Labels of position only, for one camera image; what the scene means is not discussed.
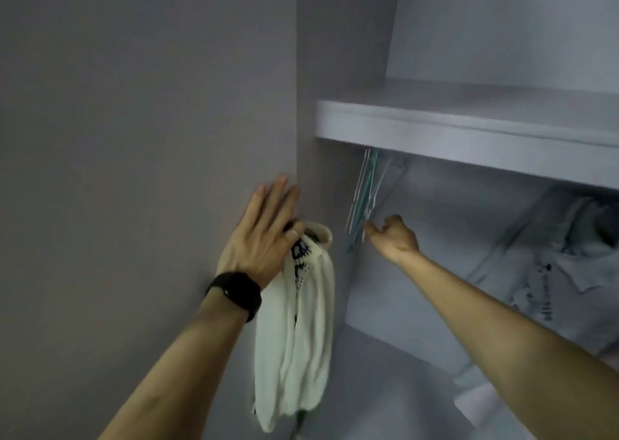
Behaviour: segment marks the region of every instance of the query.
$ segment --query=forearm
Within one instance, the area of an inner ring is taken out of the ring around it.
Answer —
[[[191,323],[138,385],[100,440],[200,438],[248,312],[209,291]]]
[[[539,439],[616,437],[619,374],[420,253],[400,266]]]

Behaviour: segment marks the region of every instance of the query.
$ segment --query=black watch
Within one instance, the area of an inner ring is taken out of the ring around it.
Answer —
[[[247,322],[256,316],[262,304],[260,286],[244,272],[226,272],[215,277],[206,293],[211,288],[220,287],[223,293],[237,306],[250,312]]]

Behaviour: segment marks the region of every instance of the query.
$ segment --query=hanging clothes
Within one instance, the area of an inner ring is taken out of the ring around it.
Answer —
[[[468,277],[486,293],[599,356],[619,340],[619,208],[608,199],[553,190],[506,233]],[[456,406],[475,438],[528,439],[477,366],[454,381]]]
[[[335,275],[330,230],[306,223],[283,271],[262,292],[256,316],[254,412],[272,432],[280,415],[314,409],[329,376]]]

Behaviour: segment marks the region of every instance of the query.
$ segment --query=left arm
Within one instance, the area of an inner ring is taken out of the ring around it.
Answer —
[[[294,186],[278,209],[286,186],[259,186],[223,250],[217,274],[245,272],[261,289],[282,268],[304,232],[297,222],[286,233],[299,191]],[[190,324],[164,352],[112,419],[99,440],[199,439],[212,399],[248,312],[220,288],[209,291]]]

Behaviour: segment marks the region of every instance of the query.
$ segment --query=right arm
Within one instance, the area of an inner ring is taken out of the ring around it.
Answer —
[[[375,248],[397,264],[538,439],[616,439],[619,374],[424,256],[401,217],[371,223]]]

